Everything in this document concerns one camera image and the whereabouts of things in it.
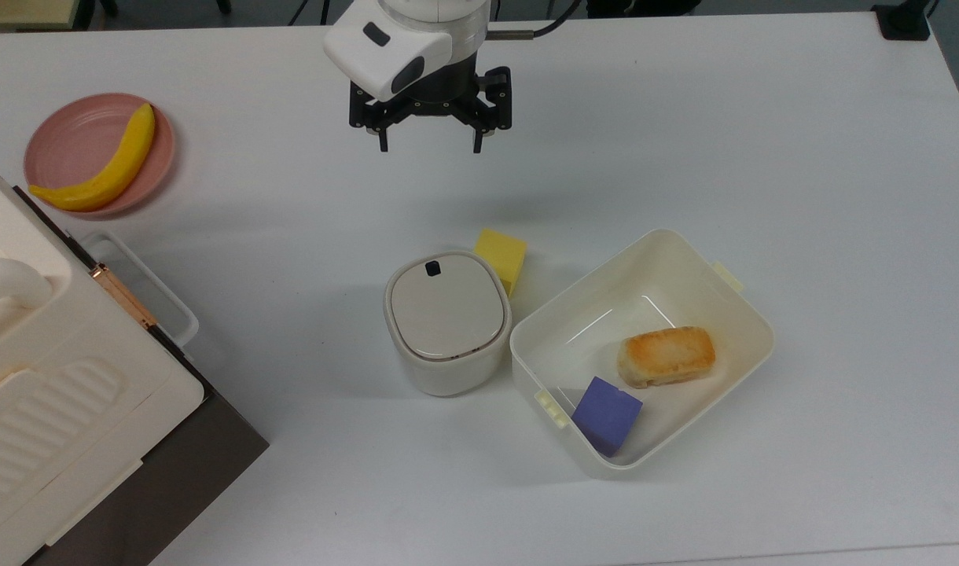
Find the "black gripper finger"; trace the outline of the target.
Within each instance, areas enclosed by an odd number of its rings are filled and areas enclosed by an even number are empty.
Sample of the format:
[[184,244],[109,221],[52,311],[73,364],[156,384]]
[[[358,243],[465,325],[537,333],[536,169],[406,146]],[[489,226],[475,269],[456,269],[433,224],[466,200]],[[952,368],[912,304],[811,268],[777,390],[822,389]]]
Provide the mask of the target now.
[[483,140],[497,131],[512,128],[513,81],[509,67],[496,67],[483,75],[473,75],[465,96],[465,115],[472,127],[472,151],[482,152]]
[[350,83],[349,124],[376,136],[380,150],[388,152],[388,129],[393,125],[389,107],[353,82]]

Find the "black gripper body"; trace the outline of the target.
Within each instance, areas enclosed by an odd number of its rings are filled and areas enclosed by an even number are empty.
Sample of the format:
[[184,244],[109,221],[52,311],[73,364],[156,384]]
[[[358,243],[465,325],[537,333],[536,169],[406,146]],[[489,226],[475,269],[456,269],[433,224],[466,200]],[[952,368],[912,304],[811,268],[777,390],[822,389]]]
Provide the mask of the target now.
[[422,76],[388,101],[365,95],[365,119],[405,119],[409,116],[490,119],[490,106],[480,100],[477,55],[445,65]]

